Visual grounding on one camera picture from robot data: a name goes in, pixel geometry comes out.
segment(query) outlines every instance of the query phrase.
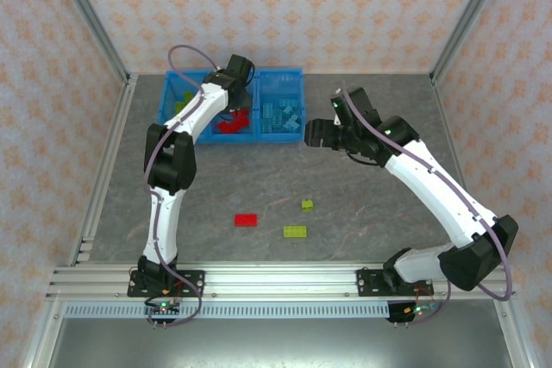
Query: gray marble floor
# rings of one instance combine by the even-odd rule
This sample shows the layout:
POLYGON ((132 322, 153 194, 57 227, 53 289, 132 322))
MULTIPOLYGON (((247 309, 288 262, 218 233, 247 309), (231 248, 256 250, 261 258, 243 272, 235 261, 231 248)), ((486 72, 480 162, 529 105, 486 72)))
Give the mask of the gray marble floor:
MULTIPOLYGON (((142 188, 148 126, 163 76, 140 76, 91 251, 93 261, 134 262, 147 239, 142 188)), ((342 81, 363 86, 382 118, 403 116, 457 177, 437 102, 425 75, 306 75, 307 117, 333 118, 329 93, 342 81)), ((180 211, 179 260, 383 261, 397 250, 447 240, 438 221, 396 178, 345 154, 296 144, 198 146, 198 174, 180 211), (315 208, 303 212, 301 201, 315 208), (235 228, 235 213, 259 215, 235 228), (284 225, 306 225, 285 239, 284 225)))

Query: black bracket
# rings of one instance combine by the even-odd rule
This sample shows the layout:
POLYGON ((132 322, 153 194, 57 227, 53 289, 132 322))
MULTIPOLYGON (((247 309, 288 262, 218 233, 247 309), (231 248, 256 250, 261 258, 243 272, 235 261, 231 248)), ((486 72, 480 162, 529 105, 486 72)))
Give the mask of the black bracket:
POLYGON ((427 292, 419 290, 416 293, 416 287, 427 289, 433 295, 433 284, 428 284, 425 280, 420 280, 413 284, 403 282, 402 284, 390 284, 386 271, 382 269, 372 270, 367 267, 356 271, 356 287, 359 296, 428 296, 427 292))
MULTIPOLYGON (((205 271, 176 271, 181 277, 193 284, 203 297, 205 286, 205 271)), ((128 297, 196 297, 196 294, 189 286, 181 284, 176 289, 167 292, 166 286, 159 281, 149 278, 140 271, 130 273, 128 297)))

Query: blue storage tray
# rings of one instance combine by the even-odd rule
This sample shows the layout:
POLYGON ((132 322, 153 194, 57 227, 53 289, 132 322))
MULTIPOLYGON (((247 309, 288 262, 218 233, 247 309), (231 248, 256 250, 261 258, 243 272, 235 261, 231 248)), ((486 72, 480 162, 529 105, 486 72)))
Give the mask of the blue storage tray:
POLYGON ((282 122, 273 122, 272 131, 269 133, 259 131, 259 142, 296 142, 304 138, 304 125, 306 123, 306 109, 304 105, 303 71, 298 68, 289 69, 259 69, 256 74, 256 107, 259 109, 262 119, 265 104, 272 104, 273 115, 277 116, 282 111, 282 122), (284 110, 292 106, 292 112, 285 114, 284 110), (286 121, 297 115, 298 128, 290 131, 285 128, 286 121))
MULTIPOLYGON (((184 71, 184 74, 201 84, 205 75, 210 70, 190 70, 184 71)), ((198 91, 192 84, 184 81, 174 71, 169 71, 165 76, 165 84, 157 122, 164 124, 173 118, 175 114, 174 105, 176 102, 184 101, 184 93, 191 91, 195 96, 198 91)), ((302 141, 304 135, 304 125, 306 123, 306 110, 304 105, 304 87, 303 71, 298 68, 290 69, 257 69, 254 79, 248 86, 248 92, 252 97, 252 108, 249 110, 250 125, 236 134, 220 134, 217 124, 223 119, 217 115, 210 125, 199 135, 198 144, 223 144, 240 142, 295 142, 302 141), (262 131, 262 110, 264 103, 271 103, 273 111, 278 114, 283 113, 284 108, 280 108, 281 103, 290 103, 292 112, 288 115, 282 114, 282 122, 271 126, 271 132, 262 131), (286 121, 293 115, 298 119, 296 130, 285 129, 286 121)))
MULTIPOLYGON (((190 70, 184 71, 184 74, 189 78, 196 81, 198 84, 203 83, 204 77, 211 73, 210 70, 190 70)), ((254 84, 252 81, 251 84, 247 87, 249 95, 251 96, 251 103, 255 102, 254 96, 254 84)), ((157 123, 164 124, 175 114, 174 105, 176 102, 184 101, 184 93, 191 91, 195 96, 198 93, 197 88, 190 84, 189 82, 184 81, 181 77, 177 75, 175 71, 169 71, 165 76, 165 85, 163 86, 163 94, 161 97, 161 103, 159 107, 159 113, 157 115, 157 123)), ((227 121, 231 119, 231 115, 224 115, 226 120, 221 116, 217 115, 210 122, 209 126, 204 129, 204 131, 198 137, 198 144, 215 144, 215 143, 236 143, 236 142, 256 142, 257 141, 257 127, 258 122, 255 122, 254 116, 254 106, 249 110, 249 125, 235 134, 221 134, 217 124, 222 121, 227 121)))

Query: patterned wallpaper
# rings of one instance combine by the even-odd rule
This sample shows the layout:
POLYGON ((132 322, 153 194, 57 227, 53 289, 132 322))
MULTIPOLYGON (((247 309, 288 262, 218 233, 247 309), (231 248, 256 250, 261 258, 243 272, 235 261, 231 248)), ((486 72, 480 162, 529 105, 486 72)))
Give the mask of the patterned wallpaper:
MULTIPOLYGON (((428 72, 467 0, 91 0, 131 72, 163 72, 191 43, 224 65, 309 72, 428 72)), ((182 53, 182 66, 205 66, 182 53)))
POLYGON ((468 188, 520 225, 517 291, 552 361, 552 0, 489 0, 439 83, 468 188))
POLYGON ((72 0, 0 0, 0 365, 19 367, 88 203, 119 81, 72 0))

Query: purple cable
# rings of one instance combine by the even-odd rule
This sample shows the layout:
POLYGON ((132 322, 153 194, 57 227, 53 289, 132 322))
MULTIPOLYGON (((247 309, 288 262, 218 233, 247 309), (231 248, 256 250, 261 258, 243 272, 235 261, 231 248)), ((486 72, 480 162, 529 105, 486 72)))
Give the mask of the purple cable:
MULTIPOLYGON (((157 198, 157 205, 155 207, 155 217, 154 217, 154 234, 153 234, 153 237, 154 237, 154 250, 155 252, 157 253, 157 257, 159 258, 159 262, 161 263, 161 265, 165 268, 165 270, 170 273, 171 275, 173 275, 175 278, 177 278, 180 282, 182 282, 183 284, 185 284, 186 286, 188 286, 191 291, 193 291, 194 294, 196 294, 196 296, 198 297, 198 308, 195 310, 195 312, 193 314, 191 314, 190 316, 187 316, 186 318, 184 319, 178 319, 174 322, 171 322, 171 323, 163 323, 163 326, 164 327, 175 327, 177 325, 182 325, 183 323, 187 323, 188 321, 191 321, 193 318, 195 318, 199 312, 201 311, 201 307, 203 305, 203 301, 201 299, 201 295, 199 294, 199 291, 198 291, 198 288, 196 288, 196 286, 194 286, 194 284, 192 284, 189 280, 187 280, 186 278, 183 278, 182 276, 180 276, 177 272, 175 272, 173 269, 171 269, 169 267, 169 265, 166 263, 166 261, 163 259, 163 256, 161 255, 161 251, 159 249, 159 245, 157 243, 157 227, 158 227, 158 224, 159 224, 159 215, 160 215, 160 209, 161 209, 161 201, 162 201, 162 197, 159 193, 155 192, 155 190, 147 183, 147 178, 149 177, 149 173, 151 172, 152 170, 152 167, 154 166, 154 161, 155 161, 155 158, 157 157, 157 154, 159 153, 159 151, 161 150, 161 148, 163 147, 163 144, 165 143, 165 141, 169 138, 169 136, 171 135, 171 133, 177 128, 179 127, 180 125, 182 125, 182 122, 184 122, 190 115, 192 115, 198 108, 199 106, 201 105, 201 103, 204 101, 204 97, 205 97, 205 91, 203 89, 203 87, 201 86, 201 84, 198 84, 196 81, 194 81, 193 79, 187 77, 184 73, 182 73, 180 70, 178 70, 175 66, 174 66, 174 63, 173 63, 173 51, 175 49, 179 49, 179 48, 186 48, 186 49, 191 49, 192 51, 195 51, 199 54, 201 54, 202 56, 204 56, 212 65, 213 67, 215 68, 216 70, 216 64, 215 62, 213 62, 213 60, 211 58, 209 58, 205 53, 203 53, 202 51, 200 51, 199 49, 195 48, 195 47, 192 47, 190 45, 175 45, 174 47, 171 47, 171 49, 169 49, 169 52, 168 52, 168 61, 169 61, 169 66, 171 67, 171 69, 173 71, 176 72, 176 74, 181 77, 182 79, 184 79, 184 81, 194 85, 195 87, 198 88, 199 90, 199 99, 198 99, 198 102, 191 108, 190 111, 186 112, 181 118, 179 118, 175 123, 174 125, 172 125, 172 127, 170 127, 166 133, 163 134, 163 136, 161 137, 161 139, 159 140, 159 142, 157 143, 157 145, 155 146, 154 148, 154 151, 152 152, 152 155, 151 157, 149 158, 149 161, 147 162, 147 166, 146 166, 146 171, 144 172, 144 180, 146 181, 146 192, 149 193, 150 195, 152 196, 155 196, 157 198)), ((156 308, 152 308, 150 309, 149 313, 147 314, 147 321, 149 323, 151 323, 152 325, 156 325, 156 322, 154 322, 153 318, 152 318, 152 313, 159 309, 160 307, 156 307, 156 308)))
MULTIPOLYGON (((414 159, 419 164, 423 165, 428 170, 433 169, 433 165, 425 161, 424 159, 421 159, 416 154, 411 153, 404 147, 400 146, 396 142, 393 142, 389 140, 387 137, 385 137, 380 131, 378 131, 376 128, 372 127, 368 121, 364 119, 361 112, 354 106, 353 100, 349 96, 347 92, 347 88, 345 87, 345 84, 343 84, 343 96, 345 97, 345 101, 347 101, 347 104, 349 108, 351 108, 351 111, 353 111, 354 116, 361 122, 361 124, 370 131, 373 135, 378 137, 380 140, 385 142, 389 147, 393 147, 397 151, 400 151, 404 155, 407 155, 411 159, 414 159)), ((436 170, 434 172, 436 176, 438 176, 457 196, 460 198, 460 200, 464 203, 464 205, 467 207, 467 209, 474 215, 474 217, 477 217, 480 215, 480 213, 477 211, 477 209, 464 197, 464 195, 459 191, 454 184, 451 183, 451 181, 440 171, 436 170)), ((489 236, 491 236, 492 242, 494 243, 495 247, 497 248, 497 251, 499 252, 500 260, 502 261, 502 264, 504 265, 504 272, 506 275, 506 292, 504 296, 499 296, 495 294, 494 292, 491 292, 488 288, 483 286, 482 284, 478 284, 478 287, 483 290, 485 293, 487 293, 488 296, 490 296, 493 299, 496 299, 497 301, 505 302, 508 299, 510 299, 511 296, 511 269, 508 265, 508 258, 506 257, 506 252, 504 251, 504 248, 502 247, 502 244, 500 243, 499 237, 494 233, 494 230, 492 230, 491 226, 485 221, 485 219, 481 218, 480 223, 483 226, 483 228, 489 233, 489 236)))

